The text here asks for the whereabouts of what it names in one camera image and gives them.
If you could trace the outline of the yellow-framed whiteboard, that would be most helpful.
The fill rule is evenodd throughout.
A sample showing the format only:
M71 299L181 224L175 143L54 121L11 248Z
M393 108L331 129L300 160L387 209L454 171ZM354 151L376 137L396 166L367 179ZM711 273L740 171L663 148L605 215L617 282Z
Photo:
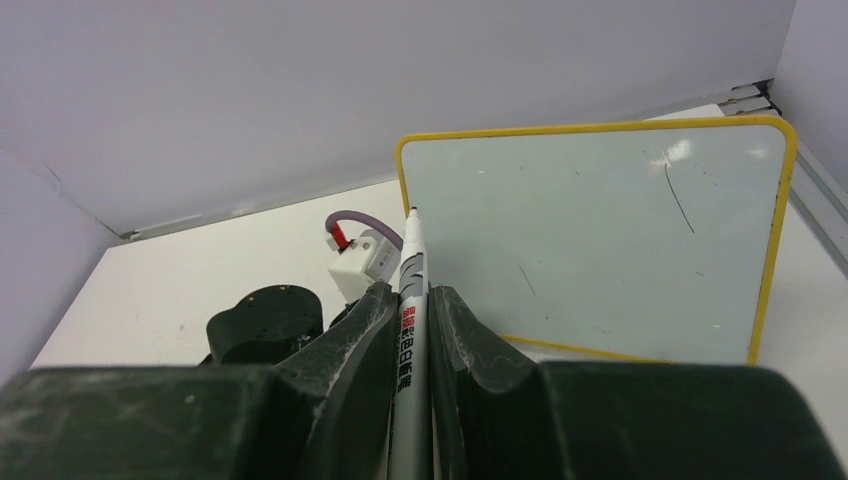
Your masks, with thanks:
M769 115L415 134L429 276L503 337L757 362L798 137Z

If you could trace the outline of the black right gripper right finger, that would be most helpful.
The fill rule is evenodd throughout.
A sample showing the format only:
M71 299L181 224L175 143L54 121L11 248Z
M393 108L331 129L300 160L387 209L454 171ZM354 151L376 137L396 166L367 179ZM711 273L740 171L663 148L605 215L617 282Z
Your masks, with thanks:
M747 366L534 361L459 293L428 295L444 479L842 479L780 374Z

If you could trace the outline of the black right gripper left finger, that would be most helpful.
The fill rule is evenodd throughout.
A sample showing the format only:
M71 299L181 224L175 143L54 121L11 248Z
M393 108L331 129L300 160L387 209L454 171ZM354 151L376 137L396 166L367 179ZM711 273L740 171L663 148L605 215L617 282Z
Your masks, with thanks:
M274 365L25 372L1 392L5 479L377 479L398 297L383 282L345 356Z

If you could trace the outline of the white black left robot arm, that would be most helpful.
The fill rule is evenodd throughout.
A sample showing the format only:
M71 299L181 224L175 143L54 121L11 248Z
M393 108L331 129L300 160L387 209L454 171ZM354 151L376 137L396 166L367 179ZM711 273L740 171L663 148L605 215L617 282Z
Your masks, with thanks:
M371 307L365 299L348 304L325 328L323 304L312 290L263 287L207 322L210 353L200 364L274 365L291 371L334 366L349 340L364 330Z

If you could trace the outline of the silver marker pen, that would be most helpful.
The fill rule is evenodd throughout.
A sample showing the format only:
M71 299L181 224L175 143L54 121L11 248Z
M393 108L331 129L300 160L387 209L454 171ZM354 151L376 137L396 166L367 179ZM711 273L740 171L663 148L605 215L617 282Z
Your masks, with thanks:
M392 402L389 479L431 479L431 397L428 348L428 263L421 215L405 223L399 269L399 332Z

